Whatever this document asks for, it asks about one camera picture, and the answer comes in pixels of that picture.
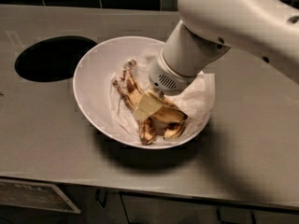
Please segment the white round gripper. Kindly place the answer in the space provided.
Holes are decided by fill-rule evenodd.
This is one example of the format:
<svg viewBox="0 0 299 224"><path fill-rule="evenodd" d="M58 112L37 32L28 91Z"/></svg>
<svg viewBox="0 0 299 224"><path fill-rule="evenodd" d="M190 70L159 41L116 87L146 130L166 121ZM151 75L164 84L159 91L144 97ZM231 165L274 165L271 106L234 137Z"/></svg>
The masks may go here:
<svg viewBox="0 0 299 224"><path fill-rule="evenodd" d="M189 59L168 61L161 50L149 67L149 82L165 95L178 95L185 91L196 78L196 63ZM137 120L144 121L164 105L153 91L146 90L133 113Z"/></svg>

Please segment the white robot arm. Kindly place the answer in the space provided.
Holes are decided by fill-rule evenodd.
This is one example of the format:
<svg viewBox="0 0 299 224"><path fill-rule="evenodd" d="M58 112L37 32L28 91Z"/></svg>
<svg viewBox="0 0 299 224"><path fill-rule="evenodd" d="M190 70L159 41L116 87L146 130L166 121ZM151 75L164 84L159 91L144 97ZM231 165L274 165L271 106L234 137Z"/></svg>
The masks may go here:
<svg viewBox="0 0 299 224"><path fill-rule="evenodd" d="M178 0L179 22L149 69L153 91L141 96L134 116L144 120L162 97L182 93L201 70L230 48L299 79L299 11L279 0Z"/></svg>

